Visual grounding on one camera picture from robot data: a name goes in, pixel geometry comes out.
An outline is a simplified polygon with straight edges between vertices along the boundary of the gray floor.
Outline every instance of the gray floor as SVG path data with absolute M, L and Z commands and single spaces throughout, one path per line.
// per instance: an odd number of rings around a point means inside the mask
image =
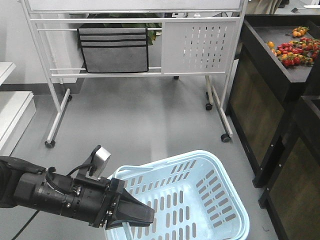
M 12 156 L 66 174 L 81 164 L 100 144 L 112 156 L 104 171 L 109 176 L 122 165 L 206 150 L 224 164 L 250 217 L 248 240 L 277 240 L 269 215 L 260 209 L 261 189 L 253 187 L 254 174 L 237 134 L 222 143 L 224 129 L 216 110 L 205 111 L 202 78 L 86 79 L 81 93 L 73 95 L 56 136 L 56 146 L 45 148 L 55 116 L 51 96 L 36 96 L 37 112 Z M 0 239 L 11 239 L 34 210 L 0 209 Z M 41 212 L 19 240 L 102 240 L 103 229 L 87 223 Z

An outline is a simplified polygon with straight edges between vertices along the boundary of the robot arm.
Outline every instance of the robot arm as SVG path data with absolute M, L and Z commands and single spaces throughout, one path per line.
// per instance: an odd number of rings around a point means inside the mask
M 154 210 L 132 197 L 123 180 L 98 177 L 110 154 L 97 146 L 83 165 L 68 175 L 34 165 L 19 158 L 0 156 L 0 208 L 17 205 L 65 216 L 106 229 L 122 226 L 147 227 Z M 71 174 L 78 170 L 75 178 Z

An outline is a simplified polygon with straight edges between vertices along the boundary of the perforated metal panel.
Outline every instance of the perforated metal panel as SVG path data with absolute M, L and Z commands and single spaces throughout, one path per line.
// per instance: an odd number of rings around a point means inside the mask
M 225 73 L 236 44 L 236 25 L 236 21 L 166 23 L 163 73 Z

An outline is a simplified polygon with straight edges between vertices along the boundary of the white shelf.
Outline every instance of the white shelf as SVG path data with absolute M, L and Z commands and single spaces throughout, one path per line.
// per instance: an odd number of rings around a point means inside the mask
M 16 68 L 13 62 L 0 62 L 0 86 Z
M 31 91 L 0 92 L 0 156 L 9 156 L 36 112 Z

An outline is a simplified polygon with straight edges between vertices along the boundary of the plastic basket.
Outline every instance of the plastic basket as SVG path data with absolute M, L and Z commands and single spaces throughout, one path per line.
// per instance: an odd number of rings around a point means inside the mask
M 245 240 L 248 214 L 220 160 L 197 150 L 142 166 L 122 166 L 113 177 L 154 209 L 149 227 L 105 231 L 107 240 Z

